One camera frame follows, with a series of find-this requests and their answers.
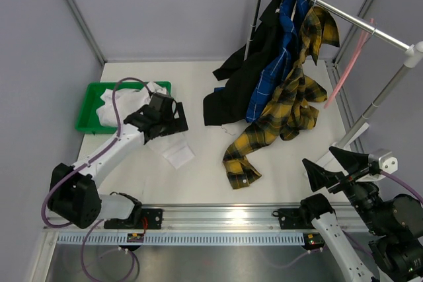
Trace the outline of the white shirt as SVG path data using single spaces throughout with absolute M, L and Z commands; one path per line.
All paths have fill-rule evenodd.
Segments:
M 167 94 L 168 89 L 154 82 L 148 82 L 145 88 L 120 88 L 116 91 L 116 105 L 120 119 L 135 112 L 143 105 L 148 104 L 151 98 L 148 92 L 160 92 Z M 99 123 L 103 127 L 116 127 L 117 120 L 112 106 L 112 90 L 106 89 L 100 96 L 103 105 L 96 109 Z M 166 137 L 157 137 L 147 143 L 147 146 L 161 155 L 164 159 L 178 169 L 194 158 L 194 153 L 188 145 L 187 139 L 183 133 L 176 133 Z

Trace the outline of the pink hanger with metal hook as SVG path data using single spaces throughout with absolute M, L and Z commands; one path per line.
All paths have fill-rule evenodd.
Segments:
M 366 32 L 364 30 L 361 31 L 360 37 L 359 37 L 358 42 L 356 44 L 356 47 L 353 51 L 353 54 L 352 54 L 352 56 L 351 56 L 351 58 L 350 58 L 350 60 L 347 64 L 347 66 L 345 67 L 341 78 L 339 79 L 337 85 L 333 89 L 333 92 L 328 97 L 327 102 L 324 105 L 324 109 L 327 109 L 334 102 L 337 94 L 340 92 L 340 89 L 343 87 L 343 85 L 344 85 L 346 79 L 348 78 L 351 70 L 353 69 L 357 59 L 359 58 L 359 56 L 360 56 L 360 54 L 363 50 L 364 45 L 374 35 L 375 29 L 376 28 L 374 28 L 371 32 Z

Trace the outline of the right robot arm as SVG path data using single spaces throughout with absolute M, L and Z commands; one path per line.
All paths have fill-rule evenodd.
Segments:
M 403 183 L 391 174 L 397 170 L 397 159 L 386 149 L 362 154 L 331 146 L 329 151 L 342 171 L 331 172 L 302 160 L 314 194 L 300 202 L 301 223 L 319 232 L 346 281 L 421 281 L 422 196 L 410 190 L 385 201 L 375 183 L 380 176 Z M 369 242 L 369 248 L 379 277 L 357 255 L 328 199 L 319 193 L 322 188 L 332 194 L 342 192 L 368 231 L 377 237 Z

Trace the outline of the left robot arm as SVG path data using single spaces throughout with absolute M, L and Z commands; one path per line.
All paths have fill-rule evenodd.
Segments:
M 188 130 L 183 104 L 154 93 L 148 104 L 118 121 L 115 134 L 95 152 L 70 166 L 57 165 L 43 212 L 52 211 L 68 224 L 85 229 L 104 220 L 133 229 L 142 221 L 142 203 L 125 193 L 102 195 L 106 177 L 135 149 L 158 138 Z

